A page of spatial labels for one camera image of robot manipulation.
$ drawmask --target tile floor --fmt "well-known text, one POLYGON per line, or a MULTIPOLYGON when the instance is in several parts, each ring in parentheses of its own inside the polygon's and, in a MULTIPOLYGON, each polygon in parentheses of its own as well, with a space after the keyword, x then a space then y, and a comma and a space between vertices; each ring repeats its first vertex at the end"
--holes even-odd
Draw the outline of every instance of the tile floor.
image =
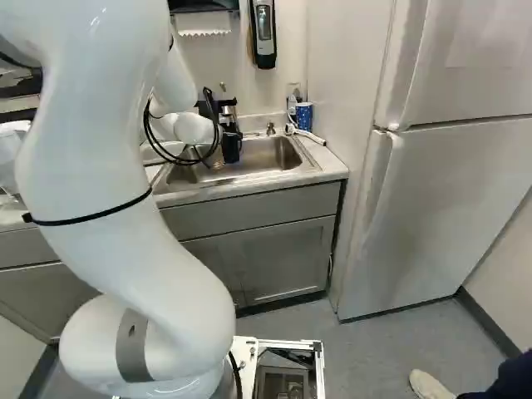
MULTIPOLYGON (((339 324, 327 299, 237 321, 240 335, 321 339, 328 399, 413 399, 408 372, 422 368, 454 392, 490 385, 503 354, 455 300, 339 324)), ((60 368, 38 399, 103 399, 60 368)))

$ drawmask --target freezer door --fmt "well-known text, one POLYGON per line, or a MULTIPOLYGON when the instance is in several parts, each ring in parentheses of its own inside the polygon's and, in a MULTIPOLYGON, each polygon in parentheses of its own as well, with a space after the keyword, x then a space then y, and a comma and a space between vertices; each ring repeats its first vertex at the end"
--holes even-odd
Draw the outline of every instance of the freezer door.
POLYGON ((530 0, 397 0, 376 125, 532 113, 530 0))
POLYGON ((452 295, 532 185, 531 132, 532 119, 521 119, 386 133, 384 177, 374 162, 366 168, 376 174, 363 174, 369 189, 358 201, 339 318, 452 295))

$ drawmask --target refrigerator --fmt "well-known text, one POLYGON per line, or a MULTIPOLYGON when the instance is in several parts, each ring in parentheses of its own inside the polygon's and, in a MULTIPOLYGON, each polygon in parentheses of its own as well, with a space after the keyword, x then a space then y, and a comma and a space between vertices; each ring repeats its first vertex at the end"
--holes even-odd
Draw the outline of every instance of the refrigerator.
POLYGON ((532 2, 326 3, 308 97, 351 171, 331 303, 345 320, 451 296, 532 184, 532 2))

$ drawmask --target wall-mounted dispenser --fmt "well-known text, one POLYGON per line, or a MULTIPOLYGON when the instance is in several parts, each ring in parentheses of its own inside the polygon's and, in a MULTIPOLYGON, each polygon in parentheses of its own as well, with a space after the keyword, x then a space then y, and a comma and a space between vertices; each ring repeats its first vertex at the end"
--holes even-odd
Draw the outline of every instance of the wall-mounted dispenser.
POLYGON ((239 11, 239 0, 168 0, 170 13, 239 11))
POLYGON ((249 16, 255 63, 259 69, 273 69, 277 59, 275 0, 249 0, 249 16))

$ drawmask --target shoe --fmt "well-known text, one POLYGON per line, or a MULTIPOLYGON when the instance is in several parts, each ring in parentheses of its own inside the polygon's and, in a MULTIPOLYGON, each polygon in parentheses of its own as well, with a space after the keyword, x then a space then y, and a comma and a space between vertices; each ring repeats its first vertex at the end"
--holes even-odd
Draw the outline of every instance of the shoe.
POLYGON ((456 399, 456 395, 426 372, 412 370, 408 379, 412 390, 420 399, 456 399))

